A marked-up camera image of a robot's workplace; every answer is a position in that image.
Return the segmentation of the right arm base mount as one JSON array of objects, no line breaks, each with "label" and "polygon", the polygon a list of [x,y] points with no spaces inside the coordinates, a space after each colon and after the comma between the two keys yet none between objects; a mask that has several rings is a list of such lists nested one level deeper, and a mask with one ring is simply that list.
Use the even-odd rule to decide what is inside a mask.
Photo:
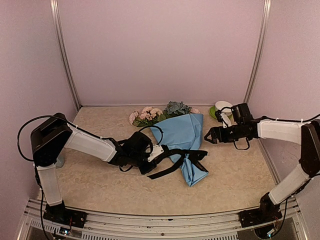
[{"label": "right arm base mount", "polygon": [[238,215],[242,228],[272,222],[283,217],[280,204],[274,204],[268,192],[261,197],[258,208],[240,211]]}]

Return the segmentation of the blue wrapping paper sheet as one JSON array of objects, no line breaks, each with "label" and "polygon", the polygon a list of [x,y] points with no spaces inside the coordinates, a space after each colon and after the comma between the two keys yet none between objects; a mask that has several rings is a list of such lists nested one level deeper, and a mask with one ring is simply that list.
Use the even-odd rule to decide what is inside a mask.
[{"label": "blue wrapping paper sheet", "polygon": [[[169,150],[199,150],[203,139],[204,115],[190,113],[172,117],[158,122],[151,128],[151,132],[158,143]],[[208,175],[208,171],[199,169],[191,162],[186,154],[180,166],[182,175],[188,186],[192,187]]]}]

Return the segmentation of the small pink rose stem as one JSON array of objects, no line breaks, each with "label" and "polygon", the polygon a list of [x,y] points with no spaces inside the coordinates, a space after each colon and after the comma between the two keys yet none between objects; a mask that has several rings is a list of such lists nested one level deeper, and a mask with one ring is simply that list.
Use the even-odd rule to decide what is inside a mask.
[{"label": "small pink rose stem", "polygon": [[138,111],[134,111],[129,115],[129,123],[135,127],[144,126],[144,120],[140,118],[140,113]]}]

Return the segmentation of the pink fake rose stem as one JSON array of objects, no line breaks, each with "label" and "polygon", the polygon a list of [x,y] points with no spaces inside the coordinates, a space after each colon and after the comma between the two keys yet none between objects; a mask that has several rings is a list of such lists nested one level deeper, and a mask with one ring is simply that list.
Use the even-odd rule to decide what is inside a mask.
[{"label": "pink fake rose stem", "polygon": [[139,118],[141,120],[156,120],[158,117],[160,117],[163,114],[163,111],[157,107],[152,107],[152,106],[146,106],[143,108],[141,111]]}]

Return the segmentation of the blue fake hydrangea flower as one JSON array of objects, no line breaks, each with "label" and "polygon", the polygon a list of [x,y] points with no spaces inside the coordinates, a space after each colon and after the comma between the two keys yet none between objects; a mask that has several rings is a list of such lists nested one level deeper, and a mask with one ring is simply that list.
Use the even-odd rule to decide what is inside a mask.
[{"label": "blue fake hydrangea flower", "polygon": [[184,104],[183,101],[170,101],[166,108],[163,110],[163,113],[166,117],[177,117],[189,114],[191,112],[191,107]]}]

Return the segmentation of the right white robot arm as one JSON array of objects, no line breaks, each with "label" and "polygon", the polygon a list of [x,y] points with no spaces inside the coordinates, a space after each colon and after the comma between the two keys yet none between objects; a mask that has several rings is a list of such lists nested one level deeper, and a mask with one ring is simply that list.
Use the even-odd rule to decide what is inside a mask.
[{"label": "right white robot arm", "polygon": [[252,116],[237,117],[231,126],[212,127],[205,141],[235,143],[258,139],[265,154],[280,174],[281,181],[261,201],[256,218],[266,222],[275,206],[296,194],[297,190],[320,174],[320,120],[280,120]]}]

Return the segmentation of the black strap ribbon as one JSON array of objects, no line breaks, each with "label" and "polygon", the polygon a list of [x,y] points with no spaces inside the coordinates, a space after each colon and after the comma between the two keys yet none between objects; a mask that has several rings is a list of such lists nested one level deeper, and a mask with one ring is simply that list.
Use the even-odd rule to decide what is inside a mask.
[{"label": "black strap ribbon", "polygon": [[205,150],[190,150],[190,149],[178,149],[174,148],[168,151],[164,151],[160,155],[156,156],[152,162],[155,164],[159,164],[163,159],[168,158],[173,155],[179,155],[179,159],[169,168],[162,170],[160,172],[148,175],[147,177],[154,180],[165,175],[168,175],[174,171],[176,171],[179,167],[181,167],[184,163],[184,159],[188,156],[190,162],[198,168],[200,171],[208,172],[208,170],[200,163],[200,161],[208,155],[208,152]]}]

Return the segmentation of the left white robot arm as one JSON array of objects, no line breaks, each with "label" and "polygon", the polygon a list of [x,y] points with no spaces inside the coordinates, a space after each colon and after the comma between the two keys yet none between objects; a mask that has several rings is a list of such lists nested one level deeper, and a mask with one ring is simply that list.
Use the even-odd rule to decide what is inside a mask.
[{"label": "left white robot arm", "polygon": [[64,114],[44,115],[45,121],[30,133],[32,158],[39,185],[50,214],[63,223],[70,218],[70,211],[64,207],[56,175],[57,159],[63,149],[75,150],[108,164],[123,167],[138,167],[141,174],[152,171],[156,157],[164,152],[160,144],[141,131],[128,139],[116,141],[112,137],[101,137],[90,133],[72,122]]}]

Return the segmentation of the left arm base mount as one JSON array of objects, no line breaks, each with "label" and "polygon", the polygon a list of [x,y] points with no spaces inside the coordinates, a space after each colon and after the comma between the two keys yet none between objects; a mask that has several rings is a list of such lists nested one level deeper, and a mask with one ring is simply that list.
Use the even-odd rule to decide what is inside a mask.
[{"label": "left arm base mount", "polygon": [[53,206],[46,204],[43,218],[54,223],[83,229],[87,213],[66,208],[64,201],[62,201],[62,203]]}]

